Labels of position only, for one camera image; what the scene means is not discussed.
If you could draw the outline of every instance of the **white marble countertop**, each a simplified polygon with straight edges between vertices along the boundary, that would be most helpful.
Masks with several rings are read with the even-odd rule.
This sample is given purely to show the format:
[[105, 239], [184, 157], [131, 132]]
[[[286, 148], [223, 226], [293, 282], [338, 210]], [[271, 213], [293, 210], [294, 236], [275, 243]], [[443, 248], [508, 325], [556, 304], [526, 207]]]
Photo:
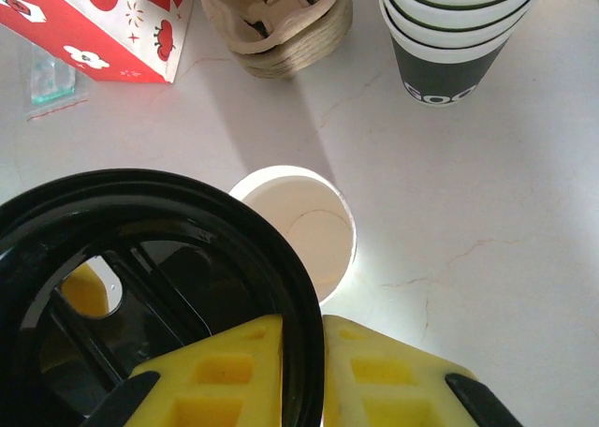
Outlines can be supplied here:
[[436, 109], [402, 89], [376, 0], [293, 81], [235, 63], [199, 1], [174, 85], [92, 83], [26, 122], [2, 28], [0, 201], [89, 169], [228, 190], [274, 164], [347, 197], [353, 274], [324, 311], [472, 369], [525, 427], [599, 419], [599, 0], [542, 0], [488, 76]]

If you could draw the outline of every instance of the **black plastic lid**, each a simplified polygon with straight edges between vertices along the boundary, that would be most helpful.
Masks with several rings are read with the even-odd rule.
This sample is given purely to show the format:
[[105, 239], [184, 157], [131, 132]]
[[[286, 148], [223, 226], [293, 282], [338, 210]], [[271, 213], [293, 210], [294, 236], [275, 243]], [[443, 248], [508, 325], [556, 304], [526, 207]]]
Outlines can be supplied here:
[[[94, 257], [124, 289], [102, 319], [79, 315], [58, 287]], [[140, 362], [273, 313], [284, 320], [283, 425], [317, 426], [318, 300], [264, 219], [165, 172], [103, 170], [44, 184], [0, 206], [0, 425], [79, 425]], [[60, 360], [42, 372], [53, 347]]]

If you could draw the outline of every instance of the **red paper bag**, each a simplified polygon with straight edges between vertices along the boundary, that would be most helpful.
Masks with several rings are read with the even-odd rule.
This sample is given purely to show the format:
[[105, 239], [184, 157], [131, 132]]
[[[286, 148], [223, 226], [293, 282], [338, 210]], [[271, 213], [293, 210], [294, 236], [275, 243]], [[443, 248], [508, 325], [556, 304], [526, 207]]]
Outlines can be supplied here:
[[194, 0], [0, 0], [0, 22], [97, 81], [173, 82]]

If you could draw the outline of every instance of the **stack of cup carriers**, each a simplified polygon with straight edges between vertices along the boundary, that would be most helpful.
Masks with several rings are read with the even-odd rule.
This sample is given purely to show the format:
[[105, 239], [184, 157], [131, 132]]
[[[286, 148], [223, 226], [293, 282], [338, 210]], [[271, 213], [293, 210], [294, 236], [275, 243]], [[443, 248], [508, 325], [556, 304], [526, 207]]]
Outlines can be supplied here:
[[290, 78], [330, 54], [349, 30], [352, 0], [202, 0], [235, 58], [259, 78]]
[[407, 91], [446, 106], [476, 88], [538, 0], [379, 0]]

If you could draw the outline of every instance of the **small plastic packet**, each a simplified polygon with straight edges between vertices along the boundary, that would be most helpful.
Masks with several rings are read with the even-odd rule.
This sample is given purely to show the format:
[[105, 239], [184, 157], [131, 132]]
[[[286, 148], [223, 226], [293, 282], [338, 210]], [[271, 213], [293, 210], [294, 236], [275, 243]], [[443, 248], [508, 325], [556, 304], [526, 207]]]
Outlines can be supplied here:
[[27, 121], [87, 100], [83, 76], [33, 43], [22, 54], [22, 76]]

